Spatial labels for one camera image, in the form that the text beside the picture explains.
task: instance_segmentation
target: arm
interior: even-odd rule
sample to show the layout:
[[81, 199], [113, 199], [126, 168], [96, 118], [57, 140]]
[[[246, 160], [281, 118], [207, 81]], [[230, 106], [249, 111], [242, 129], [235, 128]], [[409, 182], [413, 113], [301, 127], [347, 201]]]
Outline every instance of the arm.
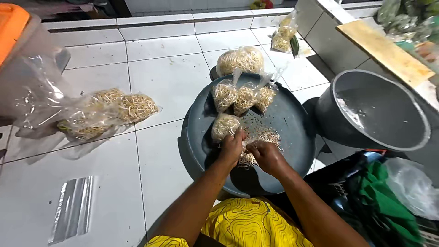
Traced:
[[244, 131], [224, 138], [218, 159], [170, 207], [151, 236], [184, 238], [193, 246], [226, 178], [242, 152]]
[[303, 231], [315, 247], [369, 247], [287, 163], [273, 143], [254, 142], [247, 149], [262, 170], [277, 178], [293, 205]]

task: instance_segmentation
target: hand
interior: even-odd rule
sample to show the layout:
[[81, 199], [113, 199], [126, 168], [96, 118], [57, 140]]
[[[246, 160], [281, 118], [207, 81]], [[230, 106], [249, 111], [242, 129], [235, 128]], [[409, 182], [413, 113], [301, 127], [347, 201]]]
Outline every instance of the hand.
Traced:
[[218, 160], [229, 164], [233, 168], [238, 164], [239, 156], [242, 153], [242, 140], [245, 138], [245, 133], [242, 127], [239, 127], [235, 136], [227, 135], [223, 139], [221, 145], [221, 152], [219, 153]]
[[294, 170], [274, 143], [255, 141], [247, 145], [247, 150], [253, 154], [264, 172], [277, 179], [287, 171]]

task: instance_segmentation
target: yellow patterned shirt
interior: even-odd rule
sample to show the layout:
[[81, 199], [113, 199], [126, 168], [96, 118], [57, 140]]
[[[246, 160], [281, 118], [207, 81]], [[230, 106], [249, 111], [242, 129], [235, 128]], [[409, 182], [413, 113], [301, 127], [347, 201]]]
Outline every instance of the yellow patterned shirt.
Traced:
[[[232, 198], [212, 208], [201, 233], [227, 247], [312, 247], [291, 218], [264, 198]], [[186, 240], [156, 236], [145, 247], [188, 247]]]

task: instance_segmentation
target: wooden board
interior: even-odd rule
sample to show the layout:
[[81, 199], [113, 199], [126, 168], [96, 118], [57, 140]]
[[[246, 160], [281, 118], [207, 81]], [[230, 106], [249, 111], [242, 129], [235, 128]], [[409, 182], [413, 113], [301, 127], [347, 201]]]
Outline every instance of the wooden board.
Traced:
[[379, 65], [413, 88], [435, 74], [362, 20], [339, 25], [336, 29]]

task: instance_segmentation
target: orange lid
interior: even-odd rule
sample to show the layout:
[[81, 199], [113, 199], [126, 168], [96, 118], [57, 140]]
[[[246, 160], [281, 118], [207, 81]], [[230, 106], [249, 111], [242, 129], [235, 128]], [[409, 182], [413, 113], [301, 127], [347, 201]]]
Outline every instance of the orange lid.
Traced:
[[29, 13], [15, 4], [0, 4], [0, 65], [22, 34]]

